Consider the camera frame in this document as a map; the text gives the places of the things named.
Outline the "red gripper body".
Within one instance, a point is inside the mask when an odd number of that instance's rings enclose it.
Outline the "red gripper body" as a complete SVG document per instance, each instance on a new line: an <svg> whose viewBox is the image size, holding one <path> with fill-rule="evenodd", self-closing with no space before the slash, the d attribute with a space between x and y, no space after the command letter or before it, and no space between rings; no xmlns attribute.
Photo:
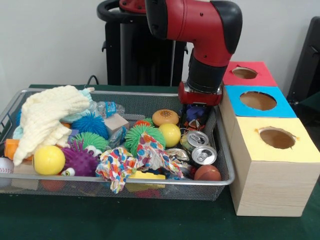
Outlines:
<svg viewBox="0 0 320 240"><path fill-rule="evenodd" d="M181 104L218 105L221 102L223 90L220 86L214 93L202 93L191 89L186 82L178 86L178 98Z"/></svg>

